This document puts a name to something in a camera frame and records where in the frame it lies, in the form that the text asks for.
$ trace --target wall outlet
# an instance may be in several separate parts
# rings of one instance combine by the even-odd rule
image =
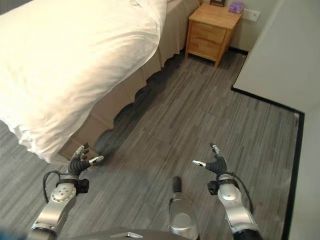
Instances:
[[[256,22],[256,21],[258,21],[258,18],[260,17],[260,13],[261,12],[259,12],[259,11],[244,9],[242,18],[249,20],[249,21]]]

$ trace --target gray wood floor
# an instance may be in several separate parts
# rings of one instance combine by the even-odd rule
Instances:
[[[224,209],[207,190],[215,175],[192,160],[209,162],[216,143],[231,171],[247,185],[265,239],[279,240],[284,225],[297,136],[293,113],[230,90],[245,56],[228,52],[218,69],[183,54],[170,59],[100,137],[106,160],[82,177],[61,234],[72,237],[109,228],[168,229],[172,177],[181,176],[204,240],[230,240]],[[53,169],[18,144],[0,122],[0,226],[24,232],[45,201],[42,177]]]

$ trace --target white duvet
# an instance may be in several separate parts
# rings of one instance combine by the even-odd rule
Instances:
[[[0,15],[0,119],[49,163],[155,53],[166,0],[33,0]]]

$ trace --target purple box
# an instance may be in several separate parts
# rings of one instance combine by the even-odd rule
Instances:
[[[229,6],[229,12],[239,14],[242,12],[244,9],[245,4],[240,1],[234,1],[233,3],[230,4]]]

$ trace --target wall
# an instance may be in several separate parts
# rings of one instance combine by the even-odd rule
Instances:
[[[0,14],[4,14],[30,1],[31,0],[0,0]]]
[[[231,46],[237,49],[250,51],[263,30],[277,1],[278,0],[241,0],[241,2],[245,4],[246,9],[257,10],[261,12],[261,14],[257,22],[244,19],[240,20],[234,33]],[[230,5],[232,2],[234,2],[234,0],[227,0],[226,5]]]
[[[320,1],[281,0],[234,87],[307,112],[320,101]]]
[[[319,239],[320,102],[305,114],[302,150],[289,240]]]

